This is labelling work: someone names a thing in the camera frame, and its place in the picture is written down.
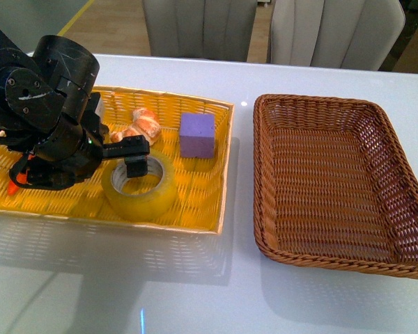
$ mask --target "yellow tray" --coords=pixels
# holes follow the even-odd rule
[[[153,148],[173,162],[178,196],[172,207],[151,222],[134,223],[122,219],[107,202],[100,185],[101,164],[93,177],[63,191],[20,189],[10,197],[9,168],[20,154],[0,146],[0,213],[58,218],[93,225],[121,225],[137,228],[216,233],[222,231],[226,203],[226,181],[233,104],[172,93],[117,87],[95,87],[101,93],[110,131],[120,131],[132,123],[132,111],[146,107],[155,111],[162,125],[161,139]],[[215,158],[181,158],[179,127],[181,113],[212,113],[215,116]]]

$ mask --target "table surface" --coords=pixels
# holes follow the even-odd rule
[[[256,247],[252,218],[259,95],[379,104],[418,179],[418,74],[97,58],[96,84],[235,104],[223,233],[0,216],[0,333],[418,333],[418,280],[273,262]]]

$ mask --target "white chair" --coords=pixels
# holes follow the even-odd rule
[[[150,54],[246,61],[256,0],[143,0]]]
[[[404,24],[399,0],[275,0],[268,62],[378,70]]]

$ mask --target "chair back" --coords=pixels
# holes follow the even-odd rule
[[[152,56],[246,61],[256,0],[143,0]]]
[[[378,70],[404,24],[399,0],[275,0],[268,62]]]

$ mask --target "wicker basket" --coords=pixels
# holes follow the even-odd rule
[[[160,119],[162,136],[153,148],[173,163],[178,196],[171,208],[153,221],[134,223],[121,218],[110,206],[100,179],[108,161],[101,164],[91,179],[62,191],[21,189],[6,195],[9,168],[20,155],[0,146],[0,213],[58,218],[93,225],[119,225],[136,228],[215,233],[222,231],[226,205],[226,183],[233,105],[202,97],[151,90],[96,87],[105,105],[103,123],[120,131],[132,123],[132,111],[146,107]],[[216,155],[214,159],[180,157],[179,127],[181,113],[211,113],[215,116]],[[149,188],[152,179],[146,178]]]
[[[418,278],[418,182],[385,112],[361,100],[260,96],[254,235],[281,263]]]

